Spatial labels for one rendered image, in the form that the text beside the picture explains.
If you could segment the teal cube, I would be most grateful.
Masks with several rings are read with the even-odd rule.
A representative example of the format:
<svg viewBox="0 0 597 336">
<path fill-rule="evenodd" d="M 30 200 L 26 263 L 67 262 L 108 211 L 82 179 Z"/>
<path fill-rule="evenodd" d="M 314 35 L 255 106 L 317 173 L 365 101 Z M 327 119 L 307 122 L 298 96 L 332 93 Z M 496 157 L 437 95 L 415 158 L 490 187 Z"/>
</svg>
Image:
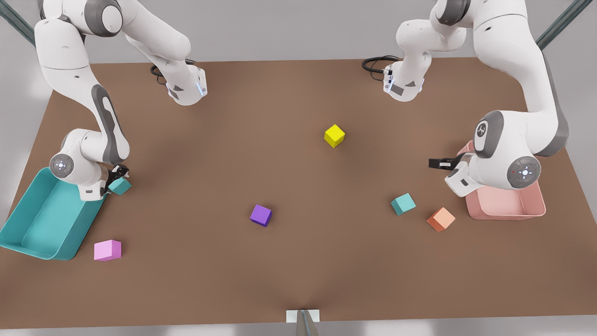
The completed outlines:
<svg viewBox="0 0 597 336">
<path fill-rule="evenodd" d="M 409 193 L 398 196 L 392 200 L 390 204 L 394 209 L 394 212 L 399 216 L 416 208 L 416 204 Z"/>
<path fill-rule="evenodd" d="M 132 187 L 132 184 L 125 177 L 122 177 L 117 180 L 114 180 L 108 188 L 111 193 L 122 195 L 126 191 L 128 191 L 130 187 Z"/>
</svg>

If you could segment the orange cube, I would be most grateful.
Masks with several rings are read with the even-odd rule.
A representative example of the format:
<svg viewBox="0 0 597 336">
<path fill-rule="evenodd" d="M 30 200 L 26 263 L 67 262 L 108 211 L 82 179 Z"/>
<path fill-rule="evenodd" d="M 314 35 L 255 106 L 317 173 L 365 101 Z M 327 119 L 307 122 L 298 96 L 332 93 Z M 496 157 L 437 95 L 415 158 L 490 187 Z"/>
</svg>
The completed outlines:
<svg viewBox="0 0 597 336">
<path fill-rule="evenodd" d="M 446 208 L 440 208 L 427 219 L 427 223 L 437 232 L 441 232 L 448 228 L 455 219 L 456 217 Z"/>
</svg>

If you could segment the pink tray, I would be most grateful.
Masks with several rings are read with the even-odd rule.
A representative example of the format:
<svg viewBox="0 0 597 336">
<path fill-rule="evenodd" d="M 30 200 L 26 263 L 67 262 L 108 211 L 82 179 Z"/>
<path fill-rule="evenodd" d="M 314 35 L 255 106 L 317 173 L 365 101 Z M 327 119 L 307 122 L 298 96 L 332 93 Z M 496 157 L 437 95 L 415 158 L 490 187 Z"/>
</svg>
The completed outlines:
<svg viewBox="0 0 597 336">
<path fill-rule="evenodd" d="M 517 190 L 484 186 L 465 196 L 465 202 L 470 217 L 476 220 L 520 221 L 546 213 L 538 181 Z"/>
</svg>

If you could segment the pink cube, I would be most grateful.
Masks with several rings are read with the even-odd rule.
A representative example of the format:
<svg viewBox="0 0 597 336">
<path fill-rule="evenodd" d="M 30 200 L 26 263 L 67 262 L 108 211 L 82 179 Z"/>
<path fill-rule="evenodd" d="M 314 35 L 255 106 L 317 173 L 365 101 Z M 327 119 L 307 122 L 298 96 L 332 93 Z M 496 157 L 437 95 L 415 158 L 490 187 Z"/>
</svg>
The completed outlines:
<svg viewBox="0 0 597 336">
<path fill-rule="evenodd" d="M 94 244 L 94 261 L 111 261 L 121 258 L 121 242 L 116 240 L 107 240 Z"/>
</svg>

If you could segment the teal tray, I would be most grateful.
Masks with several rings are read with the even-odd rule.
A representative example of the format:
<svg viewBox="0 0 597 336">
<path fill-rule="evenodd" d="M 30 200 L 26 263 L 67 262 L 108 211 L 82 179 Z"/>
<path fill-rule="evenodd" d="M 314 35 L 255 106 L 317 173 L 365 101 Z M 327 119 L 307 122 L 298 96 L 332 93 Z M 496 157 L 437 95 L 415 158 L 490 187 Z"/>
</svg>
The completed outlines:
<svg viewBox="0 0 597 336">
<path fill-rule="evenodd" d="M 72 259 L 104 200 L 84 202 L 76 185 L 39 170 L 0 229 L 0 246 L 44 260 Z"/>
</svg>

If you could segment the yellow cube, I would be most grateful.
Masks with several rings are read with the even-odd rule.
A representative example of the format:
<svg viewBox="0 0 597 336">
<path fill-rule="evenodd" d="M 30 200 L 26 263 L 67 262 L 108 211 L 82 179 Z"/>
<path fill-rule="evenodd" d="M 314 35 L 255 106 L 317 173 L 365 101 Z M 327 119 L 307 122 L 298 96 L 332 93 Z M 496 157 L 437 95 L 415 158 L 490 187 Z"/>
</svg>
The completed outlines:
<svg viewBox="0 0 597 336">
<path fill-rule="evenodd" d="M 345 139 L 345 132 L 334 124 L 324 133 L 324 140 L 331 146 L 337 147 Z"/>
</svg>

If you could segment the purple cube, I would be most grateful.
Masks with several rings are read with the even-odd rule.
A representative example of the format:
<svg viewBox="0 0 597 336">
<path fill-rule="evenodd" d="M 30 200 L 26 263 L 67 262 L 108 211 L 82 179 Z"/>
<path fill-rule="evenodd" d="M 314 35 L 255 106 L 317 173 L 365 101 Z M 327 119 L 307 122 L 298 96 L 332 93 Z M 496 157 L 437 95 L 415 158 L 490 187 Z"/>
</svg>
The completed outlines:
<svg viewBox="0 0 597 336">
<path fill-rule="evenodd" d="M 250 220 L 258 225 L 267 227 L 271 219 L 272 211 L 260 204 L 256 204 L 250 215 Z"/>
</svg>

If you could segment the silver frame post with foot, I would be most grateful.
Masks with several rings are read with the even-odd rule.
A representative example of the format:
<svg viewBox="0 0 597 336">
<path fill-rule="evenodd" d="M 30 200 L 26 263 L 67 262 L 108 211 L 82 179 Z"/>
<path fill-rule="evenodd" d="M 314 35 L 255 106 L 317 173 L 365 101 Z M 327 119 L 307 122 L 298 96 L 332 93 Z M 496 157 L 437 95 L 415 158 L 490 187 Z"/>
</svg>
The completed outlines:
<svg viewBox="0 0 597 336">
<path fill-rule="evenodd" d="M 320 336 L 316 322 L 320 310 L 287 310 L 286 323 L 296 323 L 296 336 Z"/>
</svg>

